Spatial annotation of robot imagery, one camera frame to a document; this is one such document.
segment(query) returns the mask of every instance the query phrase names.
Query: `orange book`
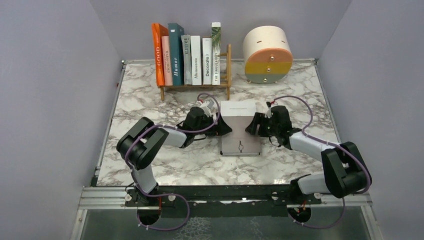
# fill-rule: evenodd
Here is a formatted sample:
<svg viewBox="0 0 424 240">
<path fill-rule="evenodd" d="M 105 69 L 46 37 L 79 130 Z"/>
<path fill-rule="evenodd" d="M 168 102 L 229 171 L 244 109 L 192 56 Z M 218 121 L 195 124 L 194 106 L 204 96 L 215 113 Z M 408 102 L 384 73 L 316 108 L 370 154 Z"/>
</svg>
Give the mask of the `orange book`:
<svg viewBox="0 0 424 240">
<path fill-rule="evenodd" d="M 164 86 L 164 60 L 162 54 L 162 36 L 169 36 L 168 28 L 160 25 L 159 23 L 151 24 L 151 33 L 153 35 L 154 46 L 154 61 L 156 62 L 156 85 Z"/>
</svg>

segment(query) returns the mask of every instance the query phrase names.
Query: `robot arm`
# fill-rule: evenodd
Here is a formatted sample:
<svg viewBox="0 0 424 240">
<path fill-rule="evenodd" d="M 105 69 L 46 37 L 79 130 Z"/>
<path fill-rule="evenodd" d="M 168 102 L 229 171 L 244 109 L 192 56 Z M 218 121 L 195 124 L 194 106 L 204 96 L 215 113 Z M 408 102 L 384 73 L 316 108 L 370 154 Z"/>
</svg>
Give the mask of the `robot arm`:
<svg viewBox="0 0 424 240">
<path fill-rule="evenodd" d="M 289 111 L 285 106 L 271 107 L 270 102 L 267 102 L 267 105 L 268 112 L 257 112 L 250 125 L 245 129 L 246 132 L 270 139 L 275 137 L 279 147 L 284 146 L 289 150 L 299 151 L 322 162 L 324 173 L 305 175 L 290 182 L 294 188 L 294 195 L 322 193 L 342 198 L 366 187 L 366 174 L 351 157 L 328 143 L 321 143 L 305 136 L 301 129 L 293 128 Z M 368 171 L 354 143 L 333 142 L 333 144 L 339 145 L 351 153 Z"/>
<path fill-rule="evenodd" d="M 196 132 L 214 123 L 211 114 L 212 101 L 205 101 L 200 106 L 190 109 L 185 120 L 177 127 L 157 127 L 148 132 L 149 128 L 155 124 L 147 117 L 142 117 L 117 143 L 116 150 L 125 159 L 127 151 L 141 134 L 145 133 L 145 142 L 139 141 L 132 148 L 128 156 L 127 164 L 131 164 L 134 169 L 133 177 L 136 178 L 141 189 L 145 193 L 150 193 L 157 182 L 153 176 L 152 161 L 162 146 L 173 146 L 185 148 L 190 145 L 196 135 L 206 135 L 207 137 L 222 136 L 232 132 L 232 129 L 217 114 L 217 124 L 206 131 Z"/>
</svg>

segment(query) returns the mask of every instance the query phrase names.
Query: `screw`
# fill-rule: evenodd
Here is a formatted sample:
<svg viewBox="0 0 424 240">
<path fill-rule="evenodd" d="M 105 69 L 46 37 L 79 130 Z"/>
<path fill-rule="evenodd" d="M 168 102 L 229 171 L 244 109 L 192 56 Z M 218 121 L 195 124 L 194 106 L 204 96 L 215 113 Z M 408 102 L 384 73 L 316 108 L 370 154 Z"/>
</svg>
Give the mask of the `screw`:
<svg viewBox="0 0 424 240">
<path fill-rule="evenodd" d="M 129 194 L 125 195 L 125 201 L 129 202 L 129 201 L 131 201 L 131 199 L 133 199 L 131 197 L 131 195 L 129 195 Z"/>
<path fill-rule="evenodd" d="M 278 200 L 278 196 L 271 196 L 271 198 L 273 199 L 273 200 Z"/>
</svg>

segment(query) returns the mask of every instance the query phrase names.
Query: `marble tabletop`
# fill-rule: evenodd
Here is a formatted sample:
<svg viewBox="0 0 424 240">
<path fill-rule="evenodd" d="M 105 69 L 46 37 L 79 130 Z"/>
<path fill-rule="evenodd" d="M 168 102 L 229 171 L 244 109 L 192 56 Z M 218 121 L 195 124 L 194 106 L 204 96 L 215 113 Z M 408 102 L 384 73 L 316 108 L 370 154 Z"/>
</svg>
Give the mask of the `marble tabletop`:
<svg viewBox="0 0 424 240">
<path fill-rule="evenodd" d="M 248 84 L 243 62 L 234 61 L 230 101 L 256 101 L 258 112 L 265 102 L 277 96 L 295 95 L 305 99 L 314 112 L 311 135 L 337 141 L 328 106 L 312 62 L 294 62 L 288 75 L 272 84 Z M 167 90 L 161 101 L 156 86 L 155 64 L 128 64 L 98 176 L 98 186 L 124 186 L 133 182 L 130 170 L 116 151 L 118 140 L 142 117 L 156 124 L 175 126 L 183 121 L 200 92 L 214 94 L 226 101 L 224 88 Z M 293 127 L 309 121 L 307 108 L 296 99 L 281 99 L 290 113 Z M 160 185 L 247 185 L 287 184 L 297 177 L 322 172 L 320 161 L 306 154 L 276 147 L 261 139 L 259 156 L 222 156 L 216 137 L 195 141 L 185 149 L 163 146 L 152 162 L 153 174 Z"/>
</svg>

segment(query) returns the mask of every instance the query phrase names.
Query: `round storage box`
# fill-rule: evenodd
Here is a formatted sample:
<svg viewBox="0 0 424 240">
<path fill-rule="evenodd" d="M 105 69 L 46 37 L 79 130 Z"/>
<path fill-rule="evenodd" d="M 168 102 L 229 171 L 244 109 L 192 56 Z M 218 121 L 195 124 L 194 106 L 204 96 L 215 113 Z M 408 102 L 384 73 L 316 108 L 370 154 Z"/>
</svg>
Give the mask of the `round storage box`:
<svg viewBox="0 0 424 240">
<path fill-rule="evenodd" d="M 293 64 L 286 34 L 276 26 L 251 30 L 243 41 L 244 73 L 257 84 L 270 84 L 282 79 Z"/>
</svg>

